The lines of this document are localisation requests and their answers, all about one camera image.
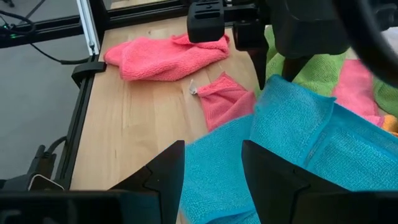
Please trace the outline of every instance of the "cloth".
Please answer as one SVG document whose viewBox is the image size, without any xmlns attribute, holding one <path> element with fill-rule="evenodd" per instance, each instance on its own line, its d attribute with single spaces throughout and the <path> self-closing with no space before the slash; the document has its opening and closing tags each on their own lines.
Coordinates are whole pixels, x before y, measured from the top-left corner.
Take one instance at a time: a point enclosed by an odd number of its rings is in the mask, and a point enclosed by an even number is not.
<svg viewBox="0 0 398 224">
<path fill-rule="evenodd" d="M 398 119 L 391 114 L 385 115 L 382 129 L 398 137 Z"/>
<path fill-rule="evenodd" d="M 359 60 L 345 60 L 340 79 L 332 95 L 336 103 L 381 127 L 384 117 L 373 98 L 372 74 Z"/>
<path fill-rule="evenodd" d="M 395 117 L 398 117 L 398 88 L 393 88 L 380 79 L 374 77 L 373 94 L 376 103 L 381 109 Z"/>
<path fill-rule="evenodd" d="M 110 48 L 106 63 L 119 67 L 123 80 L 175 81 L 229 55 L 229 37 L 193 44 L 188 34 L 169 39 L 140 37 Z"/>
<path fill-rule="evenodd" d="M 266 79 L 274 74 L 282 74 L 285 57 L 277 52 L 272 26 L 265 32 L 269 44 L 267 54 Z M 299 84 L 322 96 L 330 96 L 333 88 L 338 83 L 338 77 L 343 66 L 346 54 L 341 55 L 315 55 L 297 74 L 293 83 Z"/>
<path fill-rule="evenodd" d="M 241 116 L 252 114 L 256 97 L 223 72 L 213 83 L 197 90 L 209 131 Z"/>
<path fill-rule="evenodd" d="M 398 138 L 335 98 L 274 75 L 254 115 L 186 146 L 181 208 L 190 223 L 259 223 L 244 179 L 244 139 L 349 190 L 398 189 Z"/>
</svg>

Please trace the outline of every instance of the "towel tag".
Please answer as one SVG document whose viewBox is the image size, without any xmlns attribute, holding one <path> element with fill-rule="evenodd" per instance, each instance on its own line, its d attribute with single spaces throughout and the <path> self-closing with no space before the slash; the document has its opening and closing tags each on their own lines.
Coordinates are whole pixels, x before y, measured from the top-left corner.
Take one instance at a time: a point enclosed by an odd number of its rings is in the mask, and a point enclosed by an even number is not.
<svg viewBox="0 0 398 224">
<path fill-rule="evenodd" d="M 193 82 L 193 79 L 191 79 L 191 83 L 189 84 L 189 92 L 190 92 L 192 95 L 195 95 L 195 94 L 198 93 L 198 88 L 197 88 L 197 86 L 195 85 L 195 83 Z"/>
</svg>

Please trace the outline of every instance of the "orange cloth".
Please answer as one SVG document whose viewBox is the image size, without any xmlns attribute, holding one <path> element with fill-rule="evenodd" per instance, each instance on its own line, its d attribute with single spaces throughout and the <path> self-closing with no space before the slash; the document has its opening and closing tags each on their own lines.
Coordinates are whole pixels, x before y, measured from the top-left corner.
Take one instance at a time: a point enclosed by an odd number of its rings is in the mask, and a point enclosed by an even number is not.
<svg viewBox="0 0 398 224">
<path fill-rule="evenodd" d="M 398 137 L 398 119 L 393 115 L 385 115 L 381 128 Z"/>
</svg>

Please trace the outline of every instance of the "pink fabric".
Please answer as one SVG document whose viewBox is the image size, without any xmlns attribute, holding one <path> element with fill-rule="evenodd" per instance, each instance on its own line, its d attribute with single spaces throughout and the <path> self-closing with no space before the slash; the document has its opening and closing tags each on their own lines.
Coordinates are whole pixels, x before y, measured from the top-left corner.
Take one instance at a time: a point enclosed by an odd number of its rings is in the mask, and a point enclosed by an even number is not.
<svg viewBox="0 0 398 224">
<path fill-rule="evenodd" d="M 119 66 L 123 80 L 175 81 L 229 55 L 229 37 L 193 44 L 188 34 L 169 39 L 140 37 L 110 48 L 106 63 Z"/>
<path fill-rule="evenodd" d="M 373 77 L 359 60 L 345 60 L 332 95 L 336 102 L 372 124 L 381 127 L 384 117 L 373 98 Z"/>
<path fill-rule="evenodd" d="M 256 97 L 225 72 L 213 83 L 198 89 L 209 131 L 232 119 L 253 113 Z"/>
</svg>

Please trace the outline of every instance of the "blue microfiber cloth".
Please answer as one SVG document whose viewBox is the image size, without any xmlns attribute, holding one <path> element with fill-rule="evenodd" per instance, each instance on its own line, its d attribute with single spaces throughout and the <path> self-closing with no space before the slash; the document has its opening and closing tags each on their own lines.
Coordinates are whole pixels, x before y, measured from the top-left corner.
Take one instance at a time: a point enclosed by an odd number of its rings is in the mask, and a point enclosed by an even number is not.
<svg viewBox="0 0 398 224">
<path fill-rule="evenodd" d="M 254 115 L 230 121 L 186 147 L 181 208 L 192 224 L 257 224 L 241 162 L 250 139 L 349 190 L 398 189 L 398 138 L 278 75 Z"/>
</svg>

